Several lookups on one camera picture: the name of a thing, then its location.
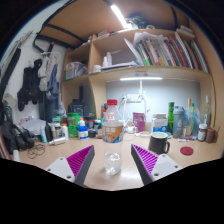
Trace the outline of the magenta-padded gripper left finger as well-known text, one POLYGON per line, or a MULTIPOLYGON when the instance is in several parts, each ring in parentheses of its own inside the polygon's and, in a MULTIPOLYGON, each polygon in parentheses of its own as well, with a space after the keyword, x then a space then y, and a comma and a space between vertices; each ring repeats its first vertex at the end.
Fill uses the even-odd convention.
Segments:
POLYGON ((82 186, 94 156, 94 146, 91 145, 68 158, 59 157, 46 168, 46 171, 82 186))

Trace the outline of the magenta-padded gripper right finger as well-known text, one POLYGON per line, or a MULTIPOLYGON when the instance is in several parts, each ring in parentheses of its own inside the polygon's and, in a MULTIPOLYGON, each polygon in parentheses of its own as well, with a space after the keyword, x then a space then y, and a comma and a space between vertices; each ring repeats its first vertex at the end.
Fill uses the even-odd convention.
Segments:
POLYGON ((157 155, 134 144, 131 145, 131 155, 144 185, 150 184, 182 169, 182 167, 167 154, 157 155))

